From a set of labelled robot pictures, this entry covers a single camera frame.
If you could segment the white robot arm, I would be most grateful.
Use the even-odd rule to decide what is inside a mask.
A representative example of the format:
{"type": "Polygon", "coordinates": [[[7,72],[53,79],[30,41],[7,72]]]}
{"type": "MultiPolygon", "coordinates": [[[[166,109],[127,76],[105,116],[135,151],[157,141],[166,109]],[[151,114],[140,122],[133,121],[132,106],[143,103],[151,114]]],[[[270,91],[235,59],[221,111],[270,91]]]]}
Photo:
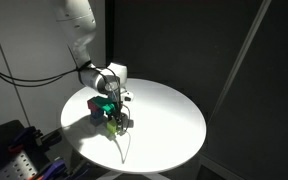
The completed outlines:
{"type": "Polygon", "coordinates": [[[128,123],[122,118],[124,101],[132,100],[126,89],[128,69],[119,63],[98,67],[87,46],[96,36],[96,19],[89,0],[50,0],[56,22],[63,28],[68,48],[77,65],[79,81],[100,94],[107,95],[103,111],[117,123],[118,132],[125,131],[128,123]]]}

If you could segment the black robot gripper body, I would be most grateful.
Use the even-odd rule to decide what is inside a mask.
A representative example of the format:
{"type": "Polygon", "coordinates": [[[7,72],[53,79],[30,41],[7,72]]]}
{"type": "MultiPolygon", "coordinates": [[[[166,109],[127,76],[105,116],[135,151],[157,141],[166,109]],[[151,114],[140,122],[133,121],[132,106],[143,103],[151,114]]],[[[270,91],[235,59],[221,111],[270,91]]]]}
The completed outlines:
{"type": "Polygon", "coordinates": [[[130,125],[130,109],[124,103],[117,103],[117,108],[113,113],[113,117],[115,118],[117,124],[122,123],[124,125],[124,129],[127,129],[130,125]]]}

